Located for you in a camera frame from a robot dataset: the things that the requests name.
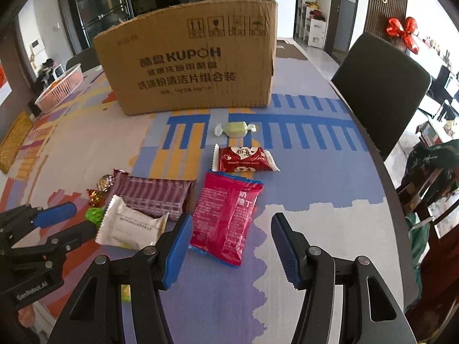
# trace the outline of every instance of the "red balloon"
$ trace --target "red balloon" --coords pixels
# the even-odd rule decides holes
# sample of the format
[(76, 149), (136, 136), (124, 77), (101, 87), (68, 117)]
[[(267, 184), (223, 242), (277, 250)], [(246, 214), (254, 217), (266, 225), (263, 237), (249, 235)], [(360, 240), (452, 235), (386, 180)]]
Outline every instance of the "red balloon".
[(407, 33), (413, 33), (418, 29), (418, 24), (416, 23), (416, 19), (413, 17), (408, 17), (405, 22), (405, 31)]
[(400, 20), (392, 17), (389, 18), (389, 20), (387, 20), (386, 32), (389, 36), (396, 38), (398, 36), (401, 36), (405, 31), (403, 29), (402, 24), (400, 23)]
[(402, 35), (402, 40), (408, 50), (411, 50), (414, 54), (419, 53), (419, 46), (410, 33), (404, 33)]

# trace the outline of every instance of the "blue gripper pad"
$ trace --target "blue gripper pad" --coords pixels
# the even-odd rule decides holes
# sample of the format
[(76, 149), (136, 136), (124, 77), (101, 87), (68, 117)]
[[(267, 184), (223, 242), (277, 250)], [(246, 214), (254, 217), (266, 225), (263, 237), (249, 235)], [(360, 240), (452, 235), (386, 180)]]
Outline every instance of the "blue gripper pad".
[(171, 285), (177, 281), (192, 235), (193, 220), (190, 215), (186, 215), (186, 218), (175, 237), (174, 244), (171, 246), (166, 258), (166, 270), (164, 278), (162, 279), (166, 290), (168, 290)]
[(55, 207), (43, 210), (35, 217), (34, 225), (41, 227), (49, 227), (56, 225), (59, 222), (69, 220), (77, 214), (77, 207), (72, 202), (59, 204)]
[(281, 259), (287, 280), (298, 288), (301, 283), (300, 262), (290, 240), (276, 215), (271, 220), (271, 235)]

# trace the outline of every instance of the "hand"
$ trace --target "hand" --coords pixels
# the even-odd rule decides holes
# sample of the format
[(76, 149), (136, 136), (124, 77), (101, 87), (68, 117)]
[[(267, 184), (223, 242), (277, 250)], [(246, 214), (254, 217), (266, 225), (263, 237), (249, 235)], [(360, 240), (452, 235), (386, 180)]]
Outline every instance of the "hand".
[(17, 312), (17, 320), (24, 327), (32, 327), (35, 323), (35, 312), (31, 305), (19, 309)]

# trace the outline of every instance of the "screw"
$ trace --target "screw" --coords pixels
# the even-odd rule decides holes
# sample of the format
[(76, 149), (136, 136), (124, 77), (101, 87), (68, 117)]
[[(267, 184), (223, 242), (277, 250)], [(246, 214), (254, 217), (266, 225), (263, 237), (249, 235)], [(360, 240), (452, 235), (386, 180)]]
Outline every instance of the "screw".
[(105, 255), (100, 255), (100, 256), (97, 256), (94, 261), (96, 262), (97, 265), (102, 265), (102, 264), (105, 264), (106, 261), (107, 261), (107, 256)]
[(370, 264), (370, 259), (368, 257), (366, 257), (366, 256), (359, 256), (357, 261), (359, 262), (359, 264), (362, 264), (362, 265), (369, 265)]
[(312, 255), (319, 256), (322, 253), (322, 250), (319, 247), (312, 246), (309, 248), (309, 252)]
[(155, 246), (146, 246), (144, 248), (144, 254), (146, 255), (154, 255), (156, 253), (156, 247)]

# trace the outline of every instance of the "patterned tablecloth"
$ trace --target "patterned tablecloth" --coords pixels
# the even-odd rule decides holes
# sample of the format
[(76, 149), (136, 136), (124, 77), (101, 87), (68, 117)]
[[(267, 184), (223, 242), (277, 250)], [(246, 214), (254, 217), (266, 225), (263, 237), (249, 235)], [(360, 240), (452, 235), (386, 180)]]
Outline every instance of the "patterned tablecloth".
[[(71, 200), (76, 217), (29, 234), (23, 244), (84, 220), (87, 188), (113, 168), (142, 177), (197, 179), (196, 200), (215, 143), (262, 146), (281, 172), (255, 172), (264, 189), (256, 203), (242, 266), (230, 268), (188, 251), (178, 281), (161, 293), (176, 344), (289, 343), (304, 292), (287, 282), (271, 233), (283, 211), (292, 228), (331, 255), (371, 258), (399, 304), (403, 291), (389, 207), (375, 165), (346, 105), (292, 45), (278, 47), (272, 102), (267, 109), (203, 109), (126, 116), (101, 68), (50, 114), (41, 117), (12, 166), (0, 211), (30, 202), (48, 207)], [(240, 140), (215, 137), (216, 124), (244, 120), (258, 131)], [(41, 299), (57, 317), (93, 259), (132, 251), (94, 241), (68, 255), (65, 284)], [(337, 288), (335, 301), (341, 303)], [(341, 307), (335, 304), (331, 343)], [(125, 312), (130, 305), (125, 304)], [(132, 316), (126, 342), (134, 343)]]

